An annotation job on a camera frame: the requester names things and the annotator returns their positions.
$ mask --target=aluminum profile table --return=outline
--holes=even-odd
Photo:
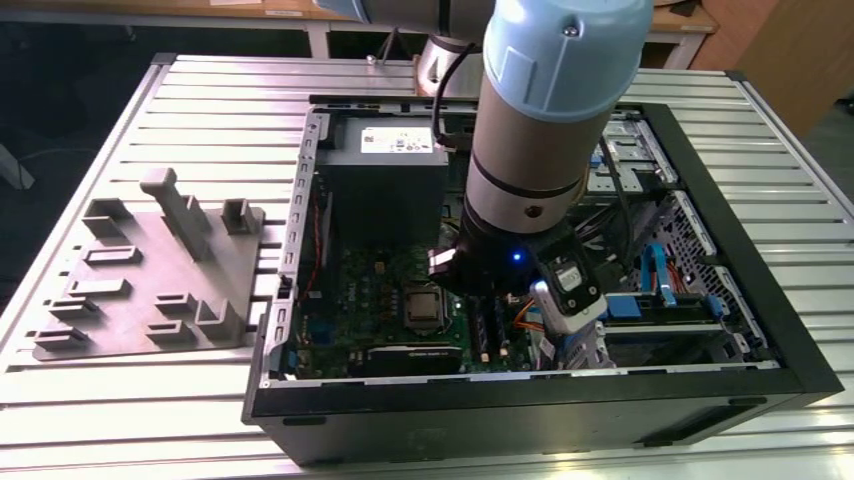
[[[158,56],[0,319],[0,473],[38,479],[316,473],[301,471],[262,432],[240,423],[249,346],[39,364],[25,334],[43,321],[42,302],[59,291],[73,247],[89,235],[78,222],[87,199],[114,196],[134,210],[153,209],[135,181],[154,166],[176,170],[180,191],[204,207],[246,197],[266,211],[250,316],[257,323],[276,288],[306,96],[405,95],[412,78],[405,62]],[[854,475],[851,204],[748,84],[719,72],[647,70],[625,100],[672,108],[848,391],[689,447],[360,465],[336,474]]]

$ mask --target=table leg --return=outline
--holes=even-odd
[[[687,70],[699,51],[699,47],[703,44],[705,38],[704,33],[683,33],[681,40],[676,44],[669,57],[667,57],[667,63],[664,63],[665,69]]]
[[[308,33],[308,45],[310,46],[310,57],[317,59],[329,58],[329,24],[328,22],[305,22],[305,33]]]
[[[0,177],[15,190],[26,190],[34,182],[31,175],[2,145],[0,145]]]

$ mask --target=metal chassis frame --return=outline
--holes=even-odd
[[[318,103],[322,98],[312,97]],[[329,103],[400,102],[401,111],[422,99],[408,97],[346,97]],[[472,100],[448,101],[470,104]],[[747,419],[780,408],[804,406],[832,393],[841,385],[812,341],[765,266],[747,233],[725,202],[711,175],[681,132],[669,108],[660,104],[623,104],[640,110],[652,134],[669,158],[681,187],[688,193],[701,222],[719,250],[721,264],[729,269],[741,294],[776,348],[780,369],[720,371],[631,376],[544,378],[545,381],[469,381],[365,386],[350,382],[345,395],[329,395],[328,387],[258,388],[258,370],[264,343],[257,342],[249,374],[244,421],[280,418],[285,423],[320,425],[325,415],[362,412],[417,412],[517,407],[530,405],[600,402],[644,402],[660,399],[725,397],[729,405],[751,408],[676,442],[649,442],[645,446],[689,444]]]

